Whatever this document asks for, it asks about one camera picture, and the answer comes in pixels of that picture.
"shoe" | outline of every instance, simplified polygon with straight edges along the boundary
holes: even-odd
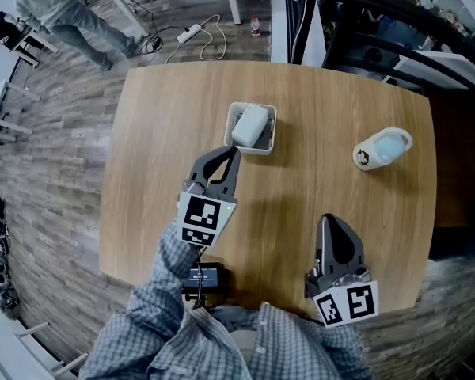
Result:
[[[107,72],[111,70],[113,63],[109,60],[109,58],[105,57],[105,62],[101,65],[101,70]]]
[[[123,53],[127,56],[127,58],[130,58],[134,56],[135,50],[143,43],[144,41],[144,36],[137,36],[133,38],[133,43],[130,44],[130,46],[123,51]]]

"wooden floor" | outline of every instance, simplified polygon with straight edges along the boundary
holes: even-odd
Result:
[[[214,13],[229,42],[226,59],[269,60],[270,0],[239,0],[244,24],[234,26],[227,0],[139,0],[155,13],[156,26],[190,26]],[[128,34],[133,29],[109,0],[95,11]],[[139,13],[148,21],[148,16]],[[262,35],[252,39],[256,14]],[[206,55],[217,55],[222,38]],[[39,338],[70,361],[88,352],[111,312],[123,309],[130,287],[98,271],[101,183],[112,121],[127,69],[165,62],[180,30],[162,33],[164,47],[127,60],[99,40],[116,62],[102,74],[61,43],[43,52],[38,69],[21,64],[14,82],[42,96],[31,103],[10,92],[8,120],[33,129],[0,146],[0,189],[11,233],[10,265],[21,297],[21,317],[33,326],[48,321]],[[206,43],[199,34],[173,57],[197,60]],[[425,378],[448,372],[475,346],[475,261],[429,263],[416,308],[383,315],[359,326],[377,378]]]

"white cable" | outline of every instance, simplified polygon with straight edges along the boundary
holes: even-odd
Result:
[[[223,53],[218,57],[218,58],[204,58],[203,57],[203,53],[204,53],[204,49],[206,49],[206,47],[211,43],[213,42],[214,38],[213,36],[211,35],[210,32],[206,31],[205,29],[201,29],[201,31],[204,31],[207,35],[210,36],[210,41],[204,45],[203,49],[200,51],[200,58],[201,60],[220,60],[222,59],[226,52],[227,52],[227,38],[225,37],[225,33],[222,31],[222,29],[219,27],[219,22],[220,22],[220,14],[214,14],[212,15],[211,17],[209,17],[205,22],[203,22],[200,26],[202,27],[204,24],[206,24],[210,19],[212,19],[213,17],[218,17],[218,19],[216,20],[216,23],[215,23],[215,26],[216,28],[222,33],[223,35],[223,40],[225,41],[225,46],[223,47]]]
[[[167,63],[167,62],[169,61],[169,59],[171,59],[171,58],[174,56],[174,54],[176,54],[177,50],[180,49],[180,45],[181,45],[181,42],[180,42],[180,41],[177,41],[177,48],[176,48],[176,50],[171,54],[170,57],[167,58],[167,60],[165,61],[165,63]]]
[[[215,26],[216,26],[216,28],[222,33],[222,35],[223,35],[223,40],[225,41],[225,45],[224,45],[224,47],[223,47],[223,53],[222,53],[218,58],[204,58],[204,57],[203,57],[204,49],[206,49],[206,47],[207,47],[211,42],[213,42],[213,40],[215,40],[215,38],[213,38],[213,35],[212,35],[210,32],[208,32],[208,31],[206,31],[205,29],[203,29],[202,26],[203,26],[204,24],[206,24],[210,19],[212,19],[212,18],[214,18],[214,17],[217,17]],[[200,59],[201,59],[201,60],[220,60],[220,59],[222,59],[222,58],[225,56],[225,54],[226,54],[226,52],[227,52],[227,38],[226,38],[226,36],[225,36],[224,31],[219,27],[219,22],[220,22],[220,14],[213,14],[213,15],[212,15],[211,17],[209,17],[206,21],[200,23],[200,26],[201,26],[201,29],[200,29],[200,30],[201,30],[201,31],[204,31],[204,32],[205,32],[207,35],[209,35],[209,37],[211,38],[210,41],[209,41],[206,45],[204,45],[203,48],[202,48],[202,50],[200,51]],[[167,58],[167,60],[165,61],[165,63],[167,63],[167,62],[169,61],[169,59],[171,59],[171,58],[176,54],[176,52],[178,51],[178,49],[180,49],[180,46],[181,46],[181,42],[178,42],[176,50],[171,54],[170,57]]]
[[[292,44],[292,53],[295,52],[295,45],[298,43],[298,36],[299,36],[299,33],[301,32],[301,27],[302,27],[302,23],[304,22],[304,17],[306,16],[306,3],[307,2],[308,2],[308,0],[304,0],[304,10],[302,11],[301,24],[299,24],[298,33],[295,35],[294,43]]]
[[[9,37],[8,37],[8,36],[3,37],[3,38],[0,40],[0,48],[1,48],[2,46],[4,46],[4,45],[7,43],[7,41],[9,41]]]

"mug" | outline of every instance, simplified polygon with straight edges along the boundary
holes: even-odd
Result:
[[[412,136],[407,131],[394,127],[385,128],[354,148],[354,163],[361,170],[387,166],[407,152],[412,144]]]

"white box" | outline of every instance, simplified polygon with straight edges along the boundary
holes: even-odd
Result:
[[[272,148],[275,145],[275,134],[276,134],[276,119],[277,111],[274,105],[267,104],[258,104],[260,107],[268,110],[269,115],[272,118],[272,134],[271,142],[268,149],[257,149],[257,148],[245,148],[243,146],[236,146],[242,154],[255,154],[255,155],[269,155],[272,152]],[[232,103],[229,107],[229,113],[227,115],[227,124],[225,127],[225,135],[223,136],[223,145],[231,146],[232,142],[232,130],[234,129],[234,121],[238,113],[243,113],[246,108],[249,106],[249,103]]]

